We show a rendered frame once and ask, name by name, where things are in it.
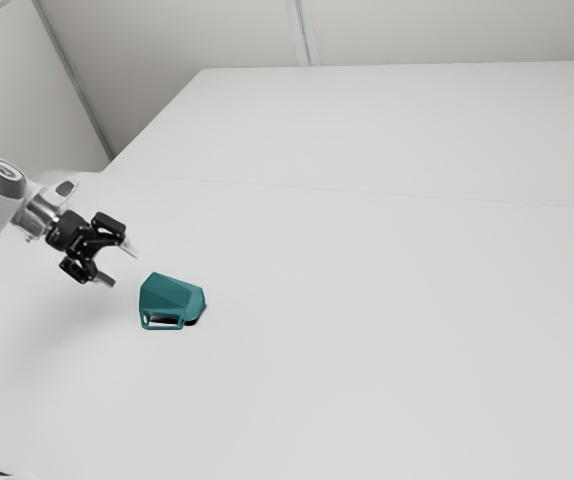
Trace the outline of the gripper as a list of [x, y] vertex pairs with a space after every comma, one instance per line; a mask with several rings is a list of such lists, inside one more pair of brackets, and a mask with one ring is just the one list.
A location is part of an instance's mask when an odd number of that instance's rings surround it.
[[59, 268], [80, 284], [100, 283], [114, 287], [116, 280], [99, 270], [96, 255], [108, 247], [117, 247], [132, 258], [138, 252], [127, 238], [126, 225], [103, 212], [88, 223], [73, 210], [66, 210], [45, 237], [45, 242], [65, 257]]

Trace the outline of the teal faceted mug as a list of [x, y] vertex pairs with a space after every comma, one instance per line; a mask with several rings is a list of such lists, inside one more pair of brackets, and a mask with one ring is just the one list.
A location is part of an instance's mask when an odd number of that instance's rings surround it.
[[138, 311], [145, 330], [182, 330], [195, 325], [206, 309], [201, 287], [158, 272], [141, 284]]

